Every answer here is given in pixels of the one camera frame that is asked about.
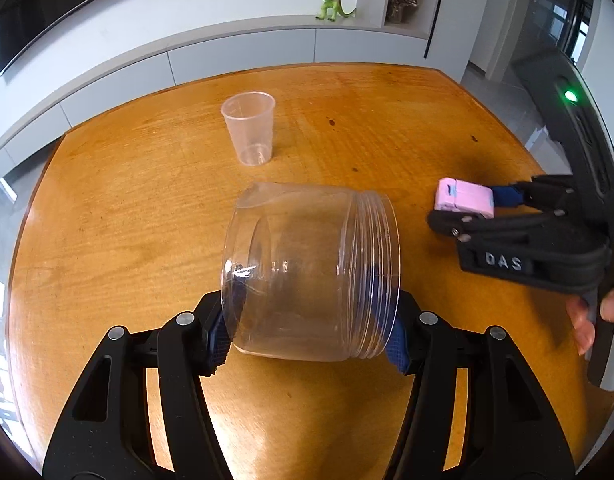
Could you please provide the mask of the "person right hand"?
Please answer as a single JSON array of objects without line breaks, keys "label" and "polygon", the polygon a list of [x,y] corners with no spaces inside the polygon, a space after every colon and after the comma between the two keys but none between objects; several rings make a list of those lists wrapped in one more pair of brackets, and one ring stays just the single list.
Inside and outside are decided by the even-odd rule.
[{"label": "person right hand", "polygon": [[[587,318],[588,304],[583,298],[570,297],[566,300],[565,307],[573,326],[578,354],[582,356],[592,348],[596,334],[594,324]],[[614,323],[614,289],[602,298],[600,315],[605,321]]]}]

